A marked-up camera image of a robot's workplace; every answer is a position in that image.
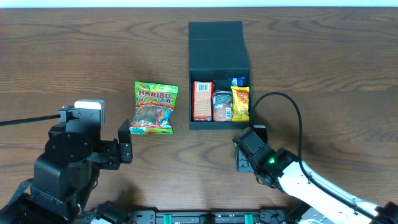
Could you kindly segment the yellow snack packet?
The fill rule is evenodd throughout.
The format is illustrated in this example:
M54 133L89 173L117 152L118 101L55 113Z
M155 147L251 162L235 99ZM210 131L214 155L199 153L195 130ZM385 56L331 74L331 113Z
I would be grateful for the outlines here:
M249 87L231 86L233 94L232 122L249 121Z

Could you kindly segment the blue cookie packet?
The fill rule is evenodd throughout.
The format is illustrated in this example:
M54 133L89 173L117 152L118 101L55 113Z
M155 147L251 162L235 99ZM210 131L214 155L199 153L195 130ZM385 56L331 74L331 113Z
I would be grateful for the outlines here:
M228 78L231 86L245 87L246 78L245 77L229 77Z

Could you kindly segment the Haribo gummy worms bag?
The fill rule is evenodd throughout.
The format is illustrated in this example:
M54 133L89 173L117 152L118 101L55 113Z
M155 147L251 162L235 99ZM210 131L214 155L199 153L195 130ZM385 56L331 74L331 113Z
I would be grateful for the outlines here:
M173 134L170 122L178 95L178 86L135 82L135 113L131 134Z

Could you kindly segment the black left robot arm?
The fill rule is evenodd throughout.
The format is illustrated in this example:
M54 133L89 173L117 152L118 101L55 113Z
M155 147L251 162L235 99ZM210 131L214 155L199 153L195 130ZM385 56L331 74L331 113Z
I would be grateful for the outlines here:
M73 131L67 126L51 128L33 178L21 182L1 209L1 223L90 223L95 218L84 209L100 170L117 170L132 161L129 121L123 122L112 141L100 138L97 125Z

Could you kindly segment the brown Pringles can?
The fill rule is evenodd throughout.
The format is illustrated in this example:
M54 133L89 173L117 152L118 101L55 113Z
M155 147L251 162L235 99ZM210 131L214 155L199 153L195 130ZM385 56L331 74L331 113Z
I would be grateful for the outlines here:
M212 96L214 122L231 122L233 118L233 94L231 91L216 90Z

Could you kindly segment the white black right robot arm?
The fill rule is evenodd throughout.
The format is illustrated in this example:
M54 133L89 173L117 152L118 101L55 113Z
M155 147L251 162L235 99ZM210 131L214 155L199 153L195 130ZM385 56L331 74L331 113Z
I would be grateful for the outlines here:
M259 183L300 199L333 223L397 223L396 203L380 207L350 194L286 149L237 144L236 152L236 161L245 162Z

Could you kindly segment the black gift box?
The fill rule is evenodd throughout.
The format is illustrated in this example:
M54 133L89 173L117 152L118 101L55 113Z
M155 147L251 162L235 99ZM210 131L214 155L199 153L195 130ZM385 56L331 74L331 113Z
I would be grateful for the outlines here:
M251 87L251 64L241 21L188 23L189 129L244 129L248 122L193 120L193 84L212 82L216 90L230 90L230 78L244 78Z

